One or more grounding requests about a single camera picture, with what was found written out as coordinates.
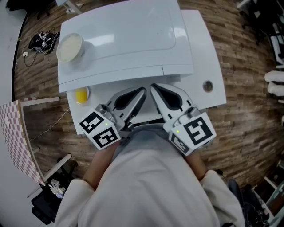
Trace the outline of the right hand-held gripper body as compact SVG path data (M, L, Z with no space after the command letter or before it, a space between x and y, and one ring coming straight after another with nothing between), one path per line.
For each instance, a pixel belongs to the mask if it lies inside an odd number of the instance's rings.
M163 129L170 143L184 156L207 145L217 135L207 113L200 112L196 105L166 122Z

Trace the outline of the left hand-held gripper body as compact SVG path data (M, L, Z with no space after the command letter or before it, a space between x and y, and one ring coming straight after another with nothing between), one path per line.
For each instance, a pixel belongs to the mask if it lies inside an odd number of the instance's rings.
M89 109L79 120L79 127L98 150L121 140L124 132L134 129L130 121L123 120L104 104Z

